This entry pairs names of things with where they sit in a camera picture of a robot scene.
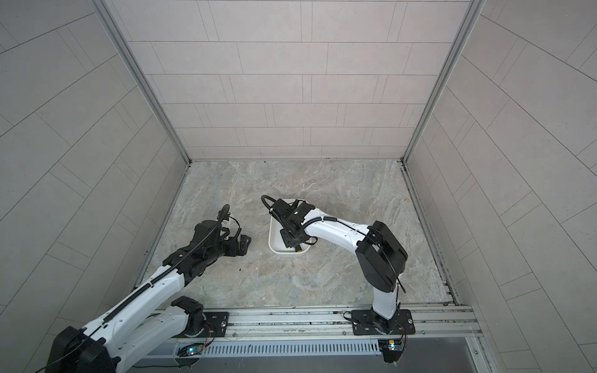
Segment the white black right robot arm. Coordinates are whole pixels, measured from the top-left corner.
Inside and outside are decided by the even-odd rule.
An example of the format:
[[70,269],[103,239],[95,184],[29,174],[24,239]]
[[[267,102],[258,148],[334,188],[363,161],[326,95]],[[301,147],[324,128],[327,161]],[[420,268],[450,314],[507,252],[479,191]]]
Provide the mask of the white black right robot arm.
[[387,225],[348,222],[301,199],[276,200],[263,195],[261,202],[272,218],[272,252],[299,254],[320,239],[347,250],[357,257],[365,279],[373,286],[373,314],[384,321],[395,317],[408,254]]

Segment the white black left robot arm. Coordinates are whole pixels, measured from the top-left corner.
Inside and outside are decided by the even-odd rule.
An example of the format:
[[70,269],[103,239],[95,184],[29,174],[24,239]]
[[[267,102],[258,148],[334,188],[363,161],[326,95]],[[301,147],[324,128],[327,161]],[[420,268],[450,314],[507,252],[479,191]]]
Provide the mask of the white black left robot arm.
[[44,372],[126,372],[160,344],[203,330],[203,305],[187,296],[158,307],[203,275],[220,257],[245,256],[250,236],[220,221],[197,224],[191,242],[171,253],[149,280],[103,315],[54,339]]

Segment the white plastic bin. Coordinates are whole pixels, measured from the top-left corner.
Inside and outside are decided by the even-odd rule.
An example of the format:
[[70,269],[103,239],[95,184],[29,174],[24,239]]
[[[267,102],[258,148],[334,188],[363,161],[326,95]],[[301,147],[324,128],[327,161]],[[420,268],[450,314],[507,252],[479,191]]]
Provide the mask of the white plastic bin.
[[[263,195],[261,197],[261,201],[264,206],[267,208],[268,212],[270,213],[270,207],[276,201],[273,197]],[[288,203],[292,203],[294,200],[285,200]],[[295,249],[289,249],[285,247],[285,244],[282,242],[281,234],[279,232],[281,228],[281,224],[278,223],[271,215],[271,225],[270,225],[270,232],[269,232],[269,239],[268,245],[272,252],[279,254],[279,255],[297,255],[295,254]],[[306,252],[311,246],[305,246],[301,250],[302,252],[299,254],[301,255],[303,252]]]

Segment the metal vent grille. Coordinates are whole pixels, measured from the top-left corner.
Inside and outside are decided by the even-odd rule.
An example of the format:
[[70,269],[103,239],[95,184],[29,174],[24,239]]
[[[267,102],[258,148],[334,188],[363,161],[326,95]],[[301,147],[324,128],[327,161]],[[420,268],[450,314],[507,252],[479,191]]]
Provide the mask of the metal vent grille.
[[381,355],[376,340],[247,340],[214,342],[203,358]]

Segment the left circuit board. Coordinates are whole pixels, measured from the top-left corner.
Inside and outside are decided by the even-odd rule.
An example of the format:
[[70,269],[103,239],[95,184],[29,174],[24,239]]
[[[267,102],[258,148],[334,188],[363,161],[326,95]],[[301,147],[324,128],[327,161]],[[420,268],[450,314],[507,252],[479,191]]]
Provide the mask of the left circuit board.
[[177,357],[194,357],[202,355],[205,351],[205,345],[203,343],[193,343],[185,347],[180,348],[177,352]]

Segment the circuit board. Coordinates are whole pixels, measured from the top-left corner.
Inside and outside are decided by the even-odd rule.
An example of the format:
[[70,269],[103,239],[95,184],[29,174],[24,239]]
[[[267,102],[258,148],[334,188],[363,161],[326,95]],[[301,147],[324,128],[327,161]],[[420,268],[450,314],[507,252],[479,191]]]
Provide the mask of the circuit board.
[[193,343],[185,347],[180,348],[177,352],[177,357],[194,357],[202,355],[205,351],[205,345],[203,343]]
[[404,353],[404,343],[399,340],[378,340],[378,345],[387,364],[397,363]]

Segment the right circuit board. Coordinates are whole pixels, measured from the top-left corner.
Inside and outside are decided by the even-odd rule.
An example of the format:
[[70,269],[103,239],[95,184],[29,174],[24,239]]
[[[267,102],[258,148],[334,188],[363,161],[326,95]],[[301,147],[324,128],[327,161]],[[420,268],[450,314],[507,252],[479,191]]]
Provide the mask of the right circuit board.
[[378,345],[387,364],[397,363],[404,353],[404,343],[399,340],[378,340]]

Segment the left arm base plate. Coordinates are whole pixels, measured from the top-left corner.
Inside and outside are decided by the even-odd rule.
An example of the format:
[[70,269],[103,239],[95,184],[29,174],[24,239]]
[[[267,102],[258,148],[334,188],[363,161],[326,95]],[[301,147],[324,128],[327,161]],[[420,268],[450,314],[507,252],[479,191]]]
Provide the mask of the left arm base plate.
[[228,312],[203,312],[191,315],[185,329],[176,338],[224,337],[229,321]]

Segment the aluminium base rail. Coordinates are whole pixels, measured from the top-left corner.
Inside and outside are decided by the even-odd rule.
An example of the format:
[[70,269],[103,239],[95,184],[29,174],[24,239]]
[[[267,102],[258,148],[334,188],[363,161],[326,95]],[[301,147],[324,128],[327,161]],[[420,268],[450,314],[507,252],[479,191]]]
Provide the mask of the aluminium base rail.
[[[227,312],[225,332],[214,337],[206,332],[191,341],[233,342],[248,340],[331,340],[356,339],[355,310],[368,306],[313,306],[207,309]],[[407,303],[402,311],[411,312],[415,334],[408,338],[481,337],[480,323],[470,306],[452,303]]]

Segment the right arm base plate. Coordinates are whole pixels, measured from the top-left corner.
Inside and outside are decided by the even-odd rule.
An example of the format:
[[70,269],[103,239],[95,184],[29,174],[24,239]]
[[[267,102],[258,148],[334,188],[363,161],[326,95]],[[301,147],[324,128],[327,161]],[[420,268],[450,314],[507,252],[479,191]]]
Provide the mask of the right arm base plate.
[[414,335],[414,320],[408,309],[398,309],[389,320],[375,313],[372,309],[352,310],[345,319],[351,323],[356,336]]

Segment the left aluminium corner rail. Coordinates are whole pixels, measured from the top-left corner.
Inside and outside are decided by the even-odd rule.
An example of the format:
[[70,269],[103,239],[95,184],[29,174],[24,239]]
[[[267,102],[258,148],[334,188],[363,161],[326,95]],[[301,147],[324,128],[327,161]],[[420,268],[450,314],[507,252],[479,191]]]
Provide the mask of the left aluminium corner rail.
[[98,16],[99,21],[102,23],[105,31],[107,32],[107,35],[110,37],[110,40],[113,42],[113,45],[121,56],[125,67],[131,73],[132,78],[135,80],[138,88],[141,91],[141,94],[144,96],[149,104],[149,107],[152,109],[152,112],[158,119],[158,122],[160,122],[160,124],[166,130],[183,160],[189,166],[191,164],[191,159],[185,147],[183,146],[180,137],[175,132],[174,127],[172,126],[169,118],[166,115],[166,112],[163,110],[163,107],[158,100],[158,96],[155,94],[154,89],[149,84],[149,80],[135,59],[132,50],[127,44],[127,40],[125,40],[122,32],[119,30],[115,19],[110,13],[110,9],[107,7],[107,3],[105,1],[90,0],[90,4]]

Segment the aluminium corner rail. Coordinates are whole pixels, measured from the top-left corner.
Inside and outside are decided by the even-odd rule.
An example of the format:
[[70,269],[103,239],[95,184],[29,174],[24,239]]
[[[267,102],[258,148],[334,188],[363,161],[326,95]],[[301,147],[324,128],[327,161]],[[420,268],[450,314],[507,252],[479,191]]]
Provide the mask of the aluminium corner rail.
[[189,166],[191,164],[191,159],[185,147],[183,146],[180,137],[175,132],[174,127],[172,126],[169,118],[166,115],[166,112],[163,110],[163,107],[158,100],[158,96],[155,94],[154,89],[149,84],[149,80],[135,59],[132,50],[127,44],[127,40],[125,40],[122,32],[119,30],[115,19],[110,13],[110,9],[107,7],[107,3],[105,1],[90,0],[90,4],[98,16],[99,21],[102,23],[105,31],[107,32],[107,35],[110,37],[110,40],[113,42],[113,45],[121,56],[125,67],[131,73],[132,78],[135,80],[138,88],[141,91],[141,94],[144,96],[149,104],[149,107],[152,109],[152,112],[158,119],[158,122],[160,122],[160,124],[166,130],[183,160]]
[[480,16],[480,12],[483,8],[483,5],[484,1],[473,0],[470,1],[470,4],[466,9],[463,21],[456,33],[451,48],[449,49],[449,54],[447,55],[446,60],[442,65],[433,90],[428,98],[427,103],[424,106],[424,110],[421,114],[420,120],[418,121],[418,125],[417,127],[415,127],[413,137],[407,146],[407,150],[404,154],[404,157],[402,158],[402,163],[404,164],[404,166],[406,166],[410,159],[413,157],[415,148],[423,135],[424,129],[427,123],[429,122],[430,117],[432,116],[433,110],[435,109],[435,106],[444,88],[446,87],[447,82],[449,81],[449,77],[451,76],[452,71],[454,70],[458,62],[458,59],[463,52],[469,35],[474,29],[474,25],[477,22],[478,17]]

